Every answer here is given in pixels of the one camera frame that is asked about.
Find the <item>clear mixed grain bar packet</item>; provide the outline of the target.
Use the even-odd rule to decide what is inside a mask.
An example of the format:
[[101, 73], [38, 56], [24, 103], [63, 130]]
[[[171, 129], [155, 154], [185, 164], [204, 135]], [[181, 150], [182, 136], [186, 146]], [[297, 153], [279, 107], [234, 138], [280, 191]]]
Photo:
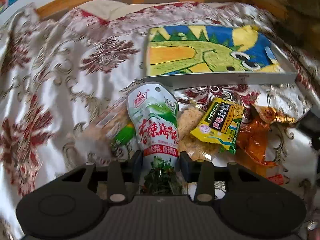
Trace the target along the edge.
[[129, 123], [125, 101], [119, 101], [97, 116], [75, 139], [75, 149], [105, 165], [114, 158], [111, 150], [116, 135]]

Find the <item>cream pillow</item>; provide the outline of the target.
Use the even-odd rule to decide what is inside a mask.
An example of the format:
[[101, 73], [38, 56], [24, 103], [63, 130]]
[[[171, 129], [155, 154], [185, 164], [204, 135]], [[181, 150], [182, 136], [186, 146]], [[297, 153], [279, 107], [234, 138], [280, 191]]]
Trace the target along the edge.
[[123, 2], [111, 1], [111, 0], [93, 0], [78, 6], [78, 8], [94, 16], [97, 16], [105, 21], [111, 21], [148, 7], [166, 5], [166, 4], [169, 4], [169, 3], [126, 4]]

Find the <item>white spicy kelp snack pouch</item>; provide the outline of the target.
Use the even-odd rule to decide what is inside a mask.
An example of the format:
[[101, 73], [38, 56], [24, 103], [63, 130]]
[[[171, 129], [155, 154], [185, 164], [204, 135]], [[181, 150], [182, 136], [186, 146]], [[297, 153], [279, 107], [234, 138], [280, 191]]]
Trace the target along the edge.
[[179, 195], [178, 101], [160, 83], [146, 82], [132, 90], [126, 101], [136, 138], [143, 152], [140, 182], [146, 194]]

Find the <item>silver tray with dinosaur drawing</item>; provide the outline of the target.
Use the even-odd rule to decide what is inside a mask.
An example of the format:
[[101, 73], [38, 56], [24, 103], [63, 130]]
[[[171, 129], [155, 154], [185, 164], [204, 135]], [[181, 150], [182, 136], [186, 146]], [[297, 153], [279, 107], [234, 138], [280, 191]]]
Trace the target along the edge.
[[250, 25], [168, 25], [148, 32], [145, 79], [176, 89], [211, 85], [281, 85], [310, 88], [302, 66]]

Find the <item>yellow vegetarian snack packet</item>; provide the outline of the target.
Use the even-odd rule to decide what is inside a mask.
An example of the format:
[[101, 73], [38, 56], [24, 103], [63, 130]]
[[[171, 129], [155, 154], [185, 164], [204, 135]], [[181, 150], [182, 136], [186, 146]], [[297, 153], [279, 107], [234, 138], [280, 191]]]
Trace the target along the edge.
[[214, 98], [200, 123], [191, 131], [191, 135], [201, 142], [220, 145], [221, 152], [235, 154], [243, 113], [243, 106], [222, 98]]

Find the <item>floral satin bed cover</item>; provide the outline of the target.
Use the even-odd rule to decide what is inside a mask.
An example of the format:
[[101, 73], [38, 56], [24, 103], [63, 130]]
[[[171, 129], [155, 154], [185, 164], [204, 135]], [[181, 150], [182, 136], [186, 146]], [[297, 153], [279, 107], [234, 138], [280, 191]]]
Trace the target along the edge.
[[[275, 38], [273, 16], [241, 3], [172, 3], [105, 21], [80, 8], [59, 20], [40, 20], [32, 5], [1, 27], [1, 239], [22, 239], [15, 210], [23, 196], [97, 158], [79, 153], [75, 139], [112, 103], [138, 86], [151, 27], [178, 24], [250, 25]], [[301, 118], [311, 108], [296, 85], [221, 85], [175, 92], [180, 107], [206, 110], [213, 98], [270, 105]], [[319, 220], [317, 154], [297, 128], [271, 128], [268, 151], [285, 187], [308, 200]], [[97, 166], [106, 166], [102, 161]]]

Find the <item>orange spicy tofu packet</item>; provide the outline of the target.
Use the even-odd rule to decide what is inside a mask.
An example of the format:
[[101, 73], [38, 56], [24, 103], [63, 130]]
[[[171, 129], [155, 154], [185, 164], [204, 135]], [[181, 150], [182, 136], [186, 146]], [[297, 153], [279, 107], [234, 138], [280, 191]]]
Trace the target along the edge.
[[253, 105], [253, 120], [241, 126], [236, 144], [258, 165], [266, 167], [276, 166], [275, 161], [265, 159], [268, 145], [268, 132], [274, 123], [293, 124], [294, 117], [285, 114], [274, 107]]

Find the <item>green white snack stick packet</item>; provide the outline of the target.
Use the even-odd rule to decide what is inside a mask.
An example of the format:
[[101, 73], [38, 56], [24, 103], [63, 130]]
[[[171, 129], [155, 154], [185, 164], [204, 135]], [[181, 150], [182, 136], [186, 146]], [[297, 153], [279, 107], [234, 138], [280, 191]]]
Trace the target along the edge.
[[116, 159], [129, 160], [139, 150], [135, 127], [129, 122], [111, 141], [111, 152]]

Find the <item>clear rice cracker packet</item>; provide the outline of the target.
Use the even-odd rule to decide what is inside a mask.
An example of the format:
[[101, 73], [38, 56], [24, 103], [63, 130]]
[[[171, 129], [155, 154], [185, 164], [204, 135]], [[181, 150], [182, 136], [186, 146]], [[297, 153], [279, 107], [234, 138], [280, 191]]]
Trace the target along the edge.
[[203, 118], [205, 112], [195, 103], [183, 107], [178, 114], [178, 151], [187, 152], [192, 160], [206, 160], [212, 162], [218, 153], [220, 146], [202, 142], [191, 135]]

